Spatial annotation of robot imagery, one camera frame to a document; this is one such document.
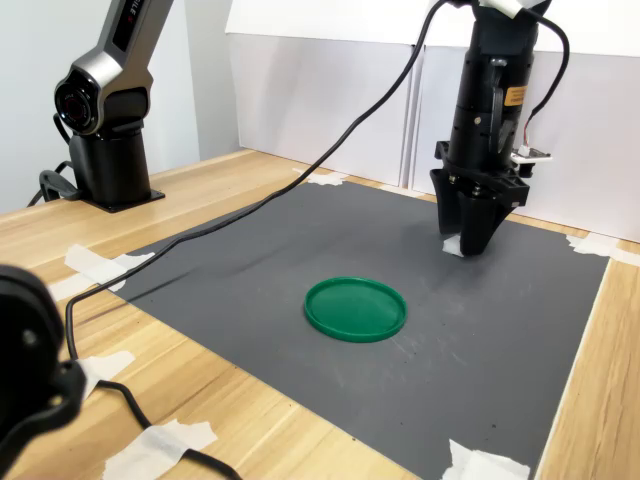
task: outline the green lid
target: green lid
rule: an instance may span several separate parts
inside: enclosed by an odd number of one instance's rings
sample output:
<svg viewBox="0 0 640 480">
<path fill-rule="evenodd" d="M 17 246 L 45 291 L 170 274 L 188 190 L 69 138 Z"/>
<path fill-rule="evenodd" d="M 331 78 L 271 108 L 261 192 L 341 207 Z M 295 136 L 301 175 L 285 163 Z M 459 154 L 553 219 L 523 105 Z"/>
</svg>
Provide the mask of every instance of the green lid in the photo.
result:
<svg viewBox="0 0 640 480">
<path fill-rule="evenodd" d="M 330 278 L 307 293 L 304 311 L 311 325 L 347 342 L 377 342 L 402 328 L 407 304 L 391 287 L 357 277 Z"/>
</svg>

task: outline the masking tape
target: masking tape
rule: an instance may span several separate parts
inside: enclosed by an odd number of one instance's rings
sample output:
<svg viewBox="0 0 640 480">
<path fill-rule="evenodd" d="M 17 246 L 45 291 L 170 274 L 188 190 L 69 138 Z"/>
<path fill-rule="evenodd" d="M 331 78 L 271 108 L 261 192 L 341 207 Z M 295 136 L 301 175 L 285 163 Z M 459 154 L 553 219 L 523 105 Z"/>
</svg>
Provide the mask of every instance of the masking tape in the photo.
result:
<svg viewBox="0 0 640 480">
<path fill-rule="evenodd" d="M 304 170 L 301 170 L 299 168 L 294 168 L 293 169 L 294 172 L 298 173 L 298 176 L 302 175 L 304 173 Z M 348 177 L 349 174 L 347 173 L 340 173 L 340 172 L 331 172 L 328 173 L 326 175 L 322 175 L 320 173 L 312 173 L 311 175 L 309 175 L 307 177 L 307 182 L 308 183 L 317 183 L 318 185 L 342 185 L 342 180 L 346 177 Z"/>
<path fill-rule="evenodd" d="M 424 195 L 422 192 L 416 192 L 415 190 L 407 190 L 406 188 L 394 187 L 391 185 L 383 185 L 380 187 L 380 190 L 384 190 L 385 192 L 398 193 L 400 195 L 404 195 L 405 197 L 418 198 Z"/>
<path fill-rule="evenodd" d="M 567 240 L 569 241 L 569 246 L 573 247 L 576 253 L 610 257 L 618 262 L 640 267 L 640 255 L 618 248 L 620 240 L 617 238 L 590 233 L 586 238 L 567 235 Z"/>
<path fill-rule="evenodd" d="M 464 257 L 460 251 L 460 235 L 447 238 L 442 245 L 442 251 L 458 257 Z"/>
<path fill-rule="evenodd" d="M 67 251 L 64 263 L 78 273 L 50 285 L 49 292 L 57 302 L 76 295 L 96 283 L 102 284 L 119 277 L 153 255 L 153 252 L 138 256 L 120 255 L 109 260 L 81 245 L 72 245 Z M 110 287 L 109 290 L 117 292 L 124 284 L 125 281 L 122 281 Z"/>
<path fill-rule="evenodd" d="M 111 380 L 135 359 L 136 357 L 131 352 L 122 351 L 108 357 L 89 357 L 78 360 L 78 364 L 87 379 L 82 401 L 84 402 L 91 395 L 99 380 Z"/>
<path fill-rule="evenodd" d="M 107 460 L 103 480 L 155 480 L 173 468 L 188 449 L 202 450 L 217 440 L 208 422 L 166 425 L 144 430 Z"/>
<path fill-rule="evenodd" d="M 499 455 L 468 450 L 449 440 L 452 465 L 441 480 L 527 480 L 529 467 Z"/>
</svg>

